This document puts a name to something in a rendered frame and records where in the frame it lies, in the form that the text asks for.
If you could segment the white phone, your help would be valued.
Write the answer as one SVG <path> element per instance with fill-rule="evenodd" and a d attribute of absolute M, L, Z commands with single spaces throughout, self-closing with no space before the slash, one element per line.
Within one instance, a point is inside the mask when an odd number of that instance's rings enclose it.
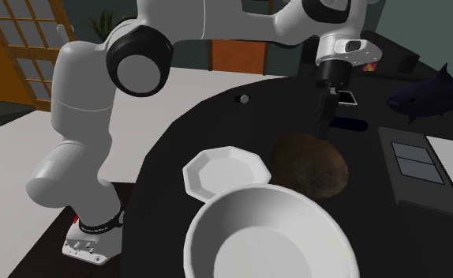
<path fill-rule="evenodd" d="M 338 90 L 336 93 L 339 96 L 339 105 L 347 107 L 353 107 L 358 105 L 358 102 L 356 101 L 354 94 L 352 92 Z"/>

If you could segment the dark blue flat bar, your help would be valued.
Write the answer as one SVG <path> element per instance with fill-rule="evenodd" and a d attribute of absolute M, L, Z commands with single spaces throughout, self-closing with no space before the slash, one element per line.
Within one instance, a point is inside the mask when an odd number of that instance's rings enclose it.
<path fill-rule="evenodd" d="M 364 120 L 345 117 L 334 117 L 330 123 L 330 126 L 357 132 L 365 132 L 369 128 L 369 124 Z"/>

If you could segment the black box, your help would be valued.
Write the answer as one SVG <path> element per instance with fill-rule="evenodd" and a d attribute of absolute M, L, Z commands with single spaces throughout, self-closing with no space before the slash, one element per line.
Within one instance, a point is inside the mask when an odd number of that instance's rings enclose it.
<path fill-rule="evenodd" d="M 420 56 L 373 31 L 362 31 L 361 38 L 378 46 L 382 57 L 374 73 L 412 73 Z"/>

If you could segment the brown round lump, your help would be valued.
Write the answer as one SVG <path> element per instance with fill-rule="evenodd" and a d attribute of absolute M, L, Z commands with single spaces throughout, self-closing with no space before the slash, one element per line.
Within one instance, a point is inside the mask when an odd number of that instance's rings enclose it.
<path fill-rule="evenodd" d="M 269 152 L 275 183 L 306 197 L 319 200 L 341 193 L 349 182 L 343 155 L 328 141 L 307 133 L 278 137 Z"/>

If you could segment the orange wooden door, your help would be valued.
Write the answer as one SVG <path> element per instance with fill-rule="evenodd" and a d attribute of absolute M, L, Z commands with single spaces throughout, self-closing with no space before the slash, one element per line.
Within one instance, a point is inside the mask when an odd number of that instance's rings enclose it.
<path fill-rule="evenodd" d="M 210 70 L 265 75 L 265 42 L 214 39 L 209 44 Z"/>

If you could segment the dark blue fish figure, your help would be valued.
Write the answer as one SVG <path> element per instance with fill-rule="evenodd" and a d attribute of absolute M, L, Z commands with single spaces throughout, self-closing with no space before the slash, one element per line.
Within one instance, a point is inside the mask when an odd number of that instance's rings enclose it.
<path fill-rule="evenodd" d="M 453 76 L 447 63 L 431 78 L 397 89 L 387 105 L 408 117 L 410 125 L 416 118 L 431 117 L 453 111 Z"/>

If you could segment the black round table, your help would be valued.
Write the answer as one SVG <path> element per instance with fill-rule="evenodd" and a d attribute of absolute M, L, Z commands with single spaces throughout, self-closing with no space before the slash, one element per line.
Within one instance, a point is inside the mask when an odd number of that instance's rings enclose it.
<path fill-rule="evenodd" d="M 396 205 L 378 135 L 385 126 L 453 139 L 453 112 L 409 125 L 387 106 L 401 87 L 390 79 L 351 80 L 358 105 L 337 114 L 369 128 L 329 131 L 350 181 L 320 205 L 350 240 L 361 278 L 453 278 L 453 216 Z M 235 103 L 242 94 L 249 102 Z M 146 155 L 127 205 L 120 278 L 185 278 L 185 235 L 201 203 L 186 193 L 182 168 L 202 150 L 229 145 L 267 159 L 280 135 L 313 132 L 319 96 L 310 76 L 272 79 L 229 89 L 176 119 Z"/>

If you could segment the dark grey flat box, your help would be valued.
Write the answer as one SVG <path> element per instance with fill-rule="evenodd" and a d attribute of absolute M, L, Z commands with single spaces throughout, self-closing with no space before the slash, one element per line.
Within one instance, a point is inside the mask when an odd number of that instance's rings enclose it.
<path fill-rule="evenodd" d="M 378 134 L 395 202 L 453 215 L 453 181 L 431 138 L 387 127 Z"/>

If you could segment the white octagonal plate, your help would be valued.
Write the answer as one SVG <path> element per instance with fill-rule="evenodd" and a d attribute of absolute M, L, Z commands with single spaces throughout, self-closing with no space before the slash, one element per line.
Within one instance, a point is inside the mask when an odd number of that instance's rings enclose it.
<path fill-rule="evenodd" d="M 234 146 L 199 152 L 182 168 L 182 174 L 186 193 L 202 202 L 234 186 L 271 180 L 259 155 Z"/>

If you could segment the large white bowl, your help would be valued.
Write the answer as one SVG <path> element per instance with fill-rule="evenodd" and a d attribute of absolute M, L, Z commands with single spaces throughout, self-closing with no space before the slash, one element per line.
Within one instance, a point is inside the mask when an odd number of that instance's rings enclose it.
<path fill-rule="evenodd" d="M 360 278 L 350 242 L 314 201 L 251 184 L 206 202 L 185 237 L 185 278 Z"/>

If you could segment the green potted plant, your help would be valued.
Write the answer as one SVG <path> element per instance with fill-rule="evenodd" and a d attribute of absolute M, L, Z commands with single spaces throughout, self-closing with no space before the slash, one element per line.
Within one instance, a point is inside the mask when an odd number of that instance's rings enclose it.
<path fill-rule="evenodd" d="M 89 23 L 86 23 L 88 27 L 99 38 L 100 42 L 104 42 L 110 35 L 112 30 L 124 21 L 136 19 L 137 17 L 130 11 L 124 13 L 117 21 L 114 19 L 116 10 L 104 9 L 98 18 L 92 17 Z"/>

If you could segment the wooden lattice door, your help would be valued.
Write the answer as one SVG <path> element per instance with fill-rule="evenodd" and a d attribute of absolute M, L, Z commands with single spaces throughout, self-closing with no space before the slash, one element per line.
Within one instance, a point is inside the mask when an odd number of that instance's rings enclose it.
<path fill-rule="evenodd" d="M 51 109 L 58 52 L 73 40 L 62 0 L 0 0 L 0 43 L 35 109 Z"/>

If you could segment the dark robot stand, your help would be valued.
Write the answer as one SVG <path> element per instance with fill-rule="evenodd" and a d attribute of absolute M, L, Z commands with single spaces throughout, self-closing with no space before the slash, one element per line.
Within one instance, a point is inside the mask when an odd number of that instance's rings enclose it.
<path fill-rule="evenodd" d="M 8 278 L 120 278 L 120 256 L 98 266 L 62 253 L 76 213 L 65 207 Z"/>

